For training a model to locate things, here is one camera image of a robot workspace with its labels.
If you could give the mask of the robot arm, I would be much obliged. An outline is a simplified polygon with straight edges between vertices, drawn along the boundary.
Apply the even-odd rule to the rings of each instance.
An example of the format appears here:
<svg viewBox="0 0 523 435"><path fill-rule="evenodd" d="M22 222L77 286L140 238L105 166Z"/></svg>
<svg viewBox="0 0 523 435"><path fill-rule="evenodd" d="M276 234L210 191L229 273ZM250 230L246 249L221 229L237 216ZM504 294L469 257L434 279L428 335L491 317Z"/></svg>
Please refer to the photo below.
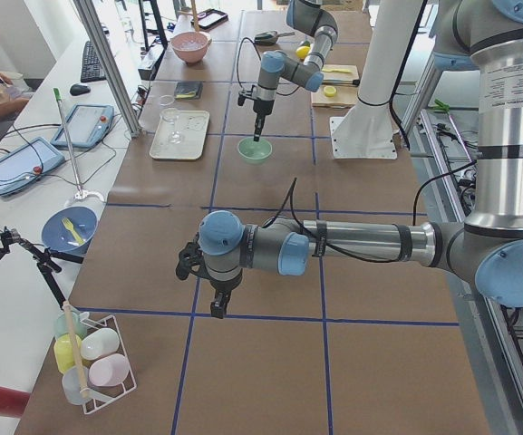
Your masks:
<svg viewBox="0 0 523 435"><path fill-rule="evenodd" d="M333 159L316 173L336 210L373 200L394 208L418 199L406 160L392 144L392 86L413 41L423 4L382 4L358 101L331 131ZM375 225L275 216L258 226L232 212L258 205L279 186L295 186L293 161L266 169L222 169L214 209L179 253L179 279L215 288L211 313L223 317L245 269L300 276L307 261L329 255L370 264L416 262L453 273L481 295L523 307L523 2L447 1L438 15L435 60L441 68L480 72L474 209L460 223Z"/></svg>
<svg viewBox="0 0 523 435"><path fill-rule="evenodd" d="M263 53L257 83L239 93L237 104L246 99L253 102L257 115L253 141L260 141L266 116L273 110L279 81L286 79L310 92L316 92L323 83L322 69L330 50L338 39L334 17L322 8L320 1L293 0L288 4L286 23L293 29L313 38L303 60L275 50Z"/></svg>

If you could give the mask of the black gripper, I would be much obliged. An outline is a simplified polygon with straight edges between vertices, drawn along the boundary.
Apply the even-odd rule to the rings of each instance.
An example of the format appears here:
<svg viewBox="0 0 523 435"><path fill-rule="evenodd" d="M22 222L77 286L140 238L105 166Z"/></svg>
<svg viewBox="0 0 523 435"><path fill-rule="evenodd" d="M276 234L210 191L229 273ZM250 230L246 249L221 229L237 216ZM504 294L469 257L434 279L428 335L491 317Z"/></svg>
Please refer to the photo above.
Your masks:
<svg viewBox="0 0 523 435"><path fill-rule="evenodd" d="M274 106L274 90L260 85L252 85L249 90L242 89L238 93L237 105L243 106L245 100L253 102L253 111L256 114L253 141L259 142L265 125L266 116L270 115Z"/></svg>
<svg viewBox="0 0 523 435"><path fill-rule="evenodd" d="M210 314L214 318L224 318L227 314L229 295L242 281L242 270L229 273L229 278L214 277L206 266L203 252L199 246L199 235L196 234L183 249L179 251L179 261L176 265L176 277L186 280L189 275L206 279L215 289L215 297L210 303Z"/></svg>

